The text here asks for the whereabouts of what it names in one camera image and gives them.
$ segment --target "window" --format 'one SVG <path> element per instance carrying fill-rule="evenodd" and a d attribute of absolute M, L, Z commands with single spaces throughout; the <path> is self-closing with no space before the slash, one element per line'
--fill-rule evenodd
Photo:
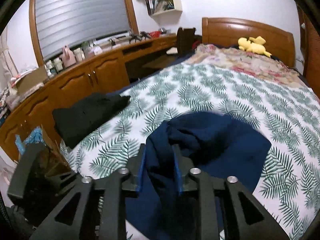
<path fill-rule="evenodd" d="M 72 47 L 128 31 L 132 28 L 132 15 L 127 3 L 127 0 L 35 0 L 35 29 L 43 60 L 61 54 L 65 45 Z"/>

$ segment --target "leaf-patterned bedspread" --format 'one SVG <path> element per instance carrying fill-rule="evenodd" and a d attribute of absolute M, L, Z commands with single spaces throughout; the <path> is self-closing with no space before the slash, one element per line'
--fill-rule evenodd
<path fill-rule="evenodd" d="M 320 108 L 308 88 L 289 88 L 213 65 L 175 65 L 122 95 L 130 104 L 65 157 L 83 175 L 101 178 L 125 166 L 164 120 L 215 111 L 248 122 L 272 146 L 253 195 L 291 239 L 320 208 Z"/>

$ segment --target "pink bottle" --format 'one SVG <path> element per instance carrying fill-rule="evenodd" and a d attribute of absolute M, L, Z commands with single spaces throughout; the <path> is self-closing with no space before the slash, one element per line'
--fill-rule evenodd
<path fill-rule="evenodd" d="M 68 46 L 64 46 L 62 48 L 61 59 L 63 61 L 64 67 L 70 67 L 76 63 L 76 58 L 73 52 L 68 48 Z"/>

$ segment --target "blue plastic bag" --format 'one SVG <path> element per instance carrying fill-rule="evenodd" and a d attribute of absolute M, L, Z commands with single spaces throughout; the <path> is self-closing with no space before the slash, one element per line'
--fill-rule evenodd
<path fill-rule="evenodd" d="M 22 142 L 21 138 L 18 134 L 16 134 L 16 141 L 15 144 L 19 150 L 19 153 L 21 155 L 24 154 L 26 151 L 26 146 L 29 143 L 44 143 L 43 138 L 42 138 L 42 129 L 38 126 L 33 131 L 29 134 L 29 136 Z"/>

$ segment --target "yellow stuffed toy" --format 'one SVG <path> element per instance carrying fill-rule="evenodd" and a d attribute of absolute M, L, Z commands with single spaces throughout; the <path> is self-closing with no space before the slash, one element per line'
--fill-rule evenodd
<path fill-rule="evenodd" d="M 266 48 L 263 46 L 265 43 L 266 41 L 261 36 L 257 38 L 250 37 L 249 40 L 246 38 L 240 38 L 238 40 L 239 49 L 270 57 L 272 54 L 266 51 Z"/>

